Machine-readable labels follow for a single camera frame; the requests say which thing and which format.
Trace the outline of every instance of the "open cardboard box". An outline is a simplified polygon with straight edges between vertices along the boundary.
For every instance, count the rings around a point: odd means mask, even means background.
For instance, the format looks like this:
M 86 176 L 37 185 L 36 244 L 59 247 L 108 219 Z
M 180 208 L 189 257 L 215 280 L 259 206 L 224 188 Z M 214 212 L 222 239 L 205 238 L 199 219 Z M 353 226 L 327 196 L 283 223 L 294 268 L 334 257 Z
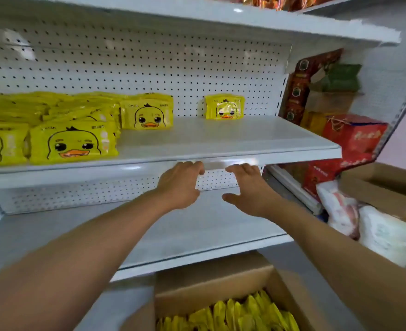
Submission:
M 379 162 L 341 173 L 339 189 L 380 211 L 406 220 L 406 170 Z
M 301 331 L 331 330 L 298 275 L 277 271 L 256 251 L 157 273 L 153 301 L 134 313 L 121 330 L 154 331 L 157 318 L 186 316 L 262 288 L 280 309 L 293 314 Z

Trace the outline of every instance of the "forearm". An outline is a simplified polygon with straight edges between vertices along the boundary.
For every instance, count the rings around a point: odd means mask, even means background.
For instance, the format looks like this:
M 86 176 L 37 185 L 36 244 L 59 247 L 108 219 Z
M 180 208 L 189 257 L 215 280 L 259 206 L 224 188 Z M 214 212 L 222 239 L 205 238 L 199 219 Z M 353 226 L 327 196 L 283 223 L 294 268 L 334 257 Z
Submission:
M 154 193 L 84 223 L 2 270 L 0 330 L 73 329 L 143 234 L 167 212 Z M 8 319 L 1 318 L 5 311 Z
M 369 330 L 406 330 L 406 269 L 368 250 L 285 199 L 268 219 L 298 243 Z

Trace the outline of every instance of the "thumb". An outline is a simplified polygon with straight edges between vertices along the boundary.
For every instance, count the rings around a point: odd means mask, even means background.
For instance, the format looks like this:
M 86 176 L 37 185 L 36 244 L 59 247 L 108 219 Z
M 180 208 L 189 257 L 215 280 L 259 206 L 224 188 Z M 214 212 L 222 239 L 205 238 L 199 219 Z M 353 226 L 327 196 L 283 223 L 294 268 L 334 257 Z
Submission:
M 227 203 L 237 206 L 239 204 L 239 195 L 235 194 L 223 194 L 222 199 Z

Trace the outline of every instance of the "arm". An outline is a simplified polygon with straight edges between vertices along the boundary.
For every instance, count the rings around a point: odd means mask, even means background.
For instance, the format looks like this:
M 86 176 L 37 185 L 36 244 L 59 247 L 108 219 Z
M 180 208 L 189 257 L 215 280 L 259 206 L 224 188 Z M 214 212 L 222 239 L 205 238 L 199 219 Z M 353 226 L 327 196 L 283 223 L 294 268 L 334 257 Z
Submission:
M 226 171 L 235 174 L 240 195 L 224 194 L 223 200 L 287 232 L 368 330 L 406 330 L 406 269 L 283 199 L 258 167 L 234 165 Z
M 203 173 L 200 161 L 178 163 L 156 189 L 1 270 L 0 330 L 75 328 L 156 220 L 196 201 L 195 184 Z

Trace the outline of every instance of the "floor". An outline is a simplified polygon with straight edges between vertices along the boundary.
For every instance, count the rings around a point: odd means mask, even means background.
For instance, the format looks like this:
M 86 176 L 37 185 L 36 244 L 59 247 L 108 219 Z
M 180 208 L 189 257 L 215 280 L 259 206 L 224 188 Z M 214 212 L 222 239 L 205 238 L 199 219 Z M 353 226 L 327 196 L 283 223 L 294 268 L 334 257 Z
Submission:
M 278 192 L 291 197 L 276 180 L 273 180 L 273 177 L 266 176 L 266 180 Z M 297 272 L 303 278 L 314 301 L 324 312 L 334 330 L 365 330 L 295 242 L 271 246 L 261 249 L 260 252 L 276 268 Z M 117 331 L 128 316 L 150 300 L 152 294 L 153 276 L 111 283 L 76 331 Z

